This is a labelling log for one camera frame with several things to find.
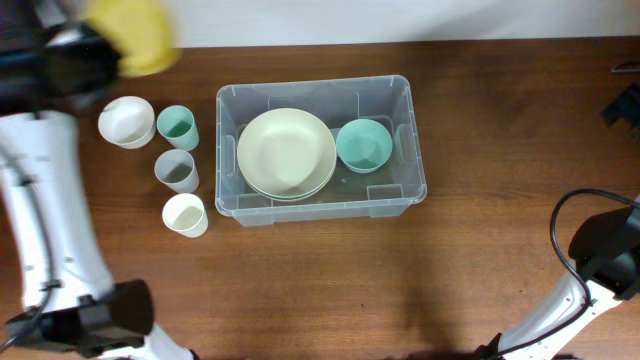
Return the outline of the yellow small bowl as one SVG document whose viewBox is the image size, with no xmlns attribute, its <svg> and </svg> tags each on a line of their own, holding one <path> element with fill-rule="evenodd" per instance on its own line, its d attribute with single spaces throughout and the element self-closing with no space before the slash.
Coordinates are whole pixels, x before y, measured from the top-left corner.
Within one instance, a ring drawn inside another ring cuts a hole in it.
<svg viewBox="0 0 640 360">
<path fill-rule="evenodd" d="M 118 66 L 122 76 L 160 73 L 181 56 L 171 14 L 163 1 L 93 0 L 82 17 L 121 55 Z"/>
</svg>

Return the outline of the white small bowl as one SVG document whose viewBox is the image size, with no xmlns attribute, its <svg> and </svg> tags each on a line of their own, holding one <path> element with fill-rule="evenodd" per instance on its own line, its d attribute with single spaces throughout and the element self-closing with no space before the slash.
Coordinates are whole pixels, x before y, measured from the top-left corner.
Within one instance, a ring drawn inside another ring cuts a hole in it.
<svg viewBox="0 0 640 360">
<path fill-rule="evenodd" d="M 156 133 L 155 112 L 145 99 L 123 96 L 105 106 L 99 115 L 98 130 L 111 144 L 124 149 L 140 148 Z"/>
</svg>

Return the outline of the mint green cup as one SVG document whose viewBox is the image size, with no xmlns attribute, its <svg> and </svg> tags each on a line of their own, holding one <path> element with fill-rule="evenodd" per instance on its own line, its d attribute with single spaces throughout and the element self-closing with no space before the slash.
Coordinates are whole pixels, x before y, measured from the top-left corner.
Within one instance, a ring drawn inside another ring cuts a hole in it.
<svg viewBox="0 0 640 360">
<path fill-rule="evenodd" d="M 192 151 L 199 144 L 199 133 L 193 113 L 185 106 L 165 108 L 157 117 L 158 132 L 175 148 Z"/>
</svg>

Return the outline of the grey cup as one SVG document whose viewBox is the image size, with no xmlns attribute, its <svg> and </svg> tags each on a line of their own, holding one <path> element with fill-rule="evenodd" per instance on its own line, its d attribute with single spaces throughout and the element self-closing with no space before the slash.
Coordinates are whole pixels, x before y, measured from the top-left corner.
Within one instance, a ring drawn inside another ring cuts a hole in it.
<svg viewBox="0 0 640 360">
<path fill-rule="evenodd" d="M 176 193 L 192 193 L 200 184 L 193 156 L 181 149 L 162 153 L 154 164 L 154 175 Z"/>
</svg>

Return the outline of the cream white cup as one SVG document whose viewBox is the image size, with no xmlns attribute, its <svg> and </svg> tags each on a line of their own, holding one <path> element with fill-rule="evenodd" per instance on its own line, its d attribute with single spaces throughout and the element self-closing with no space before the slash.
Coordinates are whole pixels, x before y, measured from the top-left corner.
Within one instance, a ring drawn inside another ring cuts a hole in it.
<svg viewBox="0 0 640 360">
<path fill-rule="evenodd" d="M 209 225 L 204 202 L 190 193 L 171 197 L 162 209 L 162 220 L 167 228 L 188 238 L 202 236 Z"/>
</svg>

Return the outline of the beige large bowl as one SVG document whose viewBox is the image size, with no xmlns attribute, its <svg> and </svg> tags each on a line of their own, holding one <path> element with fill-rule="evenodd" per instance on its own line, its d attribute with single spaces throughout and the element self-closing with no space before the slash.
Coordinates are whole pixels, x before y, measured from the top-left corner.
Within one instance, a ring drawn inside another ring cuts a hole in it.
<svg viewBox="0 0 640 360">
<path fill-rule="evenodd" d="M 331 179 L 331 174 L 307 176 L 295 181 L 262 176 L 257 182 L 246 179 L 247 184 L 257 193 L 281 202 L 301 201 L 320 192 Z"/>
<path fill-rule="evenodd" d="M 254 190 L 293 201 L 318 192 L 328 182 L 337 164 L 336 144 L 315 115 L 295 108 L 273 109 L 245 127 L 237 161 Z"/>
</svg>

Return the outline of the mint green small bowl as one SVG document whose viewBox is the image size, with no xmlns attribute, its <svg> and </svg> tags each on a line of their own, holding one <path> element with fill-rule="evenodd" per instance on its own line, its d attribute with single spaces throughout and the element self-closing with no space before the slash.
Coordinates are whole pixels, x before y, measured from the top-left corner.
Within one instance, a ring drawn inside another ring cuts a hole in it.
<svg viewBox="0 0 640 360">
<path fill-rule="evenodd" d="M 371 119 L 348 122 L 337 132 L 337 155 L 344 165 L 359 174 L 377 171 L 391 157 L 391 133 L 381 123 Z"/>
</svg>

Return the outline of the dark blue large bowl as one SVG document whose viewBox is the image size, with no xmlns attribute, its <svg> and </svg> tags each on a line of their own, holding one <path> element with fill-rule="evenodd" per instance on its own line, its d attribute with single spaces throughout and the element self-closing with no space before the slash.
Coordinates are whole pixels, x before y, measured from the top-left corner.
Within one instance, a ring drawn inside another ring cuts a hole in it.
<svg viewBox="0 0 640 360">
<path fill-rule="evenodd" d="M 258 189 L 256 186 L 254 186 L 248 180 L 245 180 L 245 181 L 251 187 L 252 190 L 254 190 L 258 194 L 263 195 L 263 196 L 265 196 L 265 197 L 267 197 L 269 199 L 276 200 L 276 201 L 281 201 L 281 202 L 296 202 L 296 201 L 301 201 L 301 200 L 310 198 L 311 196 L 313 196 L 316 193 L 320 192 L 329 183 L 329 181 L 333 177 L 333 175 L 335 173 L 336 166 L 334 166 L 334 169 L 331 171 L 331 173 L 326 177 L 326 179 L 320 185 L 318 185 L 313 190 L 310 190 L 310 191 L 308 191 L 306 193 L 303 193 L 302 195 L 297 195 L 297 196 L 278 196 L 278 195 L 269 194 L 267 192 L 264 192 L 264 191 Z"/>
</svg>

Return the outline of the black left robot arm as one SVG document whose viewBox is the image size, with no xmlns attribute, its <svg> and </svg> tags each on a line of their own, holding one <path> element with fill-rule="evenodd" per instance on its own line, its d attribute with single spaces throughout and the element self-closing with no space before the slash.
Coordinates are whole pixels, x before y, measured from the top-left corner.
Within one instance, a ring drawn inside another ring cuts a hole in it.
<svg viewBox="0 0 640 360">
<path fill-rule="evenodd" d="M 74 110 L 117 79 L 178 59 L 160 1 L 1 5 L 1 195 L 23 280 L 6 348 L 99 359 L 191 359 L 155 322 L 148 285 L 115 282 L 99 250 L 79 165 Z"/>
</svg>

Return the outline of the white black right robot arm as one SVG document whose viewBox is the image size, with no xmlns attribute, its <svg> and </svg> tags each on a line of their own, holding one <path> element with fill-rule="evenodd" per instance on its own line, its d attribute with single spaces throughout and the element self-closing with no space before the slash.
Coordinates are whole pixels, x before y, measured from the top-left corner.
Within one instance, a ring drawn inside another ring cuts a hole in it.
<svg viewBox="0 0 640 360">
<path fill-rule="evenodd" d="M 556 225 L 562 207 L 579 195 L 602 197 L 621 208 L 589 217 L 564 254 Z M 552 248 L 566 269 L 555 289 L 515 328 L 478 351 L 480 359 L 556 359 L 590 322 L 639 294 L 639 200 L 600 189 L 566 193 L 549 223 Z"/>
</svg>

